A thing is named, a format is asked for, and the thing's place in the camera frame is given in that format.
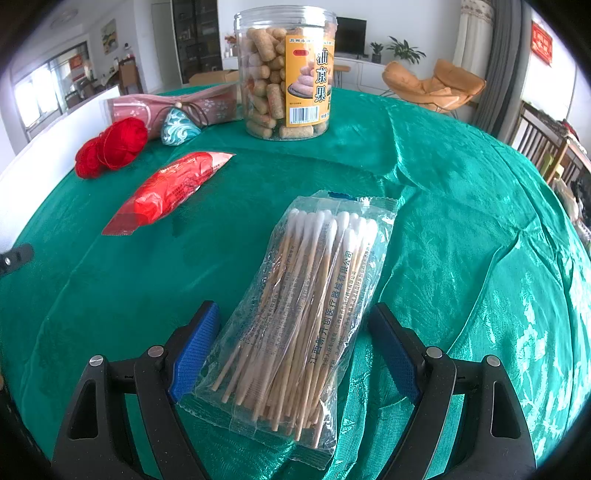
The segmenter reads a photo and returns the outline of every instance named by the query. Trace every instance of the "chair backrest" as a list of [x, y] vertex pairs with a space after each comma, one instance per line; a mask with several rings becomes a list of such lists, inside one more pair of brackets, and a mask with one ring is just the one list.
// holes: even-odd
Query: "chair backrest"
[[460, 90], [470, 97], [481, 93], [486, 86], [486, 81], [479, 76], [443, 59], [437, 61], [433, 73], [445, 86]]
[[543, 158], [546, 153], [556, 156], [558, 141], [550, 138], [535, 118], [526, 116], [526, 110], [521, 109], [515, 126], [511, 146], [525, 155], [540, 171], [544, 166]]

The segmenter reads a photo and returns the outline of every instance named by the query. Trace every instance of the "cabinet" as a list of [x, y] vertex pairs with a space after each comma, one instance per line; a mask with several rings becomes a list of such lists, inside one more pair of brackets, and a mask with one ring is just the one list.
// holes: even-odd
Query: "cabinet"
[[344, 89], [375, 95], [388, 90], [388, 86], [382, 80], [385, 65], [346, 57], [335, 57], [335, 65], [347, 65], [351, 68], [350, 72], [342, 73]]
[[196, 73], [222, 69], [217, 0], [173, 0], [173, 23], [183, 83]]

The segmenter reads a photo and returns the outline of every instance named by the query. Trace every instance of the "tv stand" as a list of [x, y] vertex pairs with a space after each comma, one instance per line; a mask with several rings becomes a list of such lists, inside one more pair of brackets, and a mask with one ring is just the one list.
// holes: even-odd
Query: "tv stand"
[[382, 80], [386, 65], [355, 57], [341, 53], [335, 55], [335, 67], [337, 65], [350, 67], [348, 72], [344, 70], [339, 74], [342, 79], [342, 88], [374, 95], [381, 95], [388, 90], [388, 86]]

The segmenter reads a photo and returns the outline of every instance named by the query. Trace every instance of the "cotton tip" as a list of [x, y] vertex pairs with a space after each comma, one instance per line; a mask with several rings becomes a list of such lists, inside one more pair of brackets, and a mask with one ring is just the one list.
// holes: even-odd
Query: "cotton tip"
[[303, 211], [300, 210], [298, 212], [298, 214], [295, 216], [295, 241], [296, 241], [296, 246], [297, 243], [301, 240], [301, 236], [304, 233], [304, 224], [306, 222], [306, 216], [308, 214]]
[[329, 255], [332, 252], [332, 246], [335, 242], [336, 229], [337, 229], [336, 220], [333, 218], [330, 220], [329, 227], [326, 230], [326, 249], [325, 249], [325, 251]]
[[378, 236], [378, 224], [375, 220], [369, 220], [365, 229], [365, 245], [371, 248]]
[[310, 240], [310, 235], [316, 224], [316, 214], [310, 212], [306, 215], [306, 221], [304, 222], [304, 238], [302, 239], [302, 245], [307, 244]]
[[300, 211], [297, 208], [292, 209], [287, 216], [287, 235], [290, 236], [296, 226], [297, 214]]
[[343, 235], [343, 253], [352, 252], [357, 244], [357, 236], [352, 228], [347, 228]]
[[314, 223], [314, 228], [312, 230], [312, 238], [313, 239], [317, 239], [320, 236], [320, 231], [322, 230], [322, 227], [324, 226], [324, 212], [318, 212], [316, 214], [316, 221]]
[[363, 217], [359, 217], [357, 219], [357, 228], [355, 229], [355, 233], [357, 234], [357, 248], [362, 247], [363, 239], [365, 237], [365, 233], [367, 231], [367, 220]]
[[336, 226], [337, 236], [340, 238], [345, 229], [349, 226], [349, 212], [340, 212], [336, 216]]

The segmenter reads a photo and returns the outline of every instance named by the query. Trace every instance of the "white curtain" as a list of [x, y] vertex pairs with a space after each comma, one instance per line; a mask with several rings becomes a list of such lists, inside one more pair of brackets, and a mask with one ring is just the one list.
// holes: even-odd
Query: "white curtain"
[[483, 0], [462, 0], [453, 64], [485, 78], [491, 56], [495, 11]]

